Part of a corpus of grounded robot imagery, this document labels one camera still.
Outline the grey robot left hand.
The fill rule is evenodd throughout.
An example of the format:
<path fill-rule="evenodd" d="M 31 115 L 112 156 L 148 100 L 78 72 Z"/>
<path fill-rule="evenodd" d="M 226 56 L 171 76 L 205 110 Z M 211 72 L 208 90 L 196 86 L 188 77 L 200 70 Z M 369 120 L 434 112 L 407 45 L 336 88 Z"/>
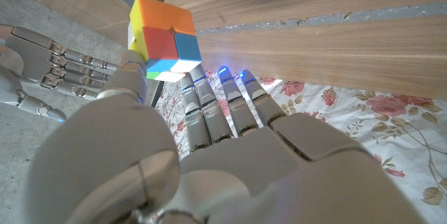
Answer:
<path fill-rule="evenodd" d="M 144 104 L 143 58 L 129 50 L 98 95 L 36 152 L 25 223 L 422 223 L 373 156 L 336 128 L 285 115 L 251 81 L 262 127 L 180 158 Z"/>

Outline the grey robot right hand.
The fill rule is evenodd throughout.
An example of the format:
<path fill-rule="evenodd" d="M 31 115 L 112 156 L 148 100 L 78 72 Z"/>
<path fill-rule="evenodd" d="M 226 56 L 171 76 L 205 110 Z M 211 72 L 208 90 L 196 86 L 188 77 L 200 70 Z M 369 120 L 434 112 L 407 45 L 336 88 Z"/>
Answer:
<path fill-rule="evenodd" d="M 24 27 L 1 25 L 1 103 L 64 122 L 66 115 L 29 95 L 24 83 L 59 93 L 95 100 L 118 66 L 67 49 Z"/>

